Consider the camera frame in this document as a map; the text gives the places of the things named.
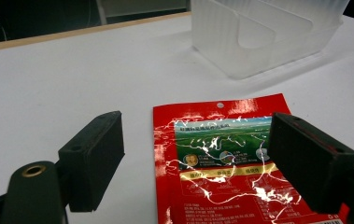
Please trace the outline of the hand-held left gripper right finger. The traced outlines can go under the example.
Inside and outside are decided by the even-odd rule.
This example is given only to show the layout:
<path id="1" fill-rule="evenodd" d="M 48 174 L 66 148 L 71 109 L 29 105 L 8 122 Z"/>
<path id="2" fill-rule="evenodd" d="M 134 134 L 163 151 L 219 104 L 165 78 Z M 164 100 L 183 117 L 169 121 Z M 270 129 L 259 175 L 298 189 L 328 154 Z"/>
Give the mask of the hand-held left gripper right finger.
<path id="1" fill-rule="evenodd" d="M 336 214 L 343 202 L 354 150 L 285 113 L 272 116 L 267 153 L 311 210 Z"/>

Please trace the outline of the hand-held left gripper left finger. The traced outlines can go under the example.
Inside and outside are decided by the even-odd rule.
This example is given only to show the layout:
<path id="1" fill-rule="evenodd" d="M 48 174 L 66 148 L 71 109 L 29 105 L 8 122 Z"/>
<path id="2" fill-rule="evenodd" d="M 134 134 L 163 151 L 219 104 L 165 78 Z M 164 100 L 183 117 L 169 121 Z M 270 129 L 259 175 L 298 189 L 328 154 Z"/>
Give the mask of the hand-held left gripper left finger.
<path id="1" fill-rule="evenodd" d="M 94 118 L 58 152 L 60 175 L 66 175 L 66 203 L 71 212 L 95 211 L 125 155 L 121 112 Z"/>

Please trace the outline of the red snack packet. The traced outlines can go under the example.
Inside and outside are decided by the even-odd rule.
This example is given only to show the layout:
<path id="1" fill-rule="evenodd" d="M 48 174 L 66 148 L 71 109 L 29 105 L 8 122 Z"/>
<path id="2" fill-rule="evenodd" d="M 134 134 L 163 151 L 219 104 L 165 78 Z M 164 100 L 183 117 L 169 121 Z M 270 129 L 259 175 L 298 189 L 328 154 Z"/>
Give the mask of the red snack packet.
<path id="1" fill-rule="evenodd" d="M 282 94 L 153 109 L 158 224 L 347 224 L 312 211 L 267 154 Z"/>

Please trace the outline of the translucent plastic storage rack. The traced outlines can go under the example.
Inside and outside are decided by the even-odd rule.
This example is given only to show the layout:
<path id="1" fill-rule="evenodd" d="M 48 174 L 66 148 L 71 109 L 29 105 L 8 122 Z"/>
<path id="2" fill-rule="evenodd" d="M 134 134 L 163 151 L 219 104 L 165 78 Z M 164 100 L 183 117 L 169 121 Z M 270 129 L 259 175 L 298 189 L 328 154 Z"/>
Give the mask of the translucent plastic storage rack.
<path id="1" fill-rule="evenodd" d="M 191 0 L 193 46 L 242 79 L 321 51 L 350 0 Z"/>

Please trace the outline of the white metal stand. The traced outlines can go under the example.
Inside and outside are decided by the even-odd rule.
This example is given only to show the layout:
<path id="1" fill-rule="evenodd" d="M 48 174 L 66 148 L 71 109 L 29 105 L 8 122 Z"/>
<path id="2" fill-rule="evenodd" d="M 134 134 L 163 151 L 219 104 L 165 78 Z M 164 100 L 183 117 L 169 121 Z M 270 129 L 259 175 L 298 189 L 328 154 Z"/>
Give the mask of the white metal stand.
<path id="1" fill-rule="evenodd" d="M 106 13 L 105 13 L 105 9 L 103 6 L 103 0 L 95 0 L 95 1 L 96 1 L 96 5 L 98 8 L 99 19 L 100 19 L 101 25 L 107 25 Z"/>

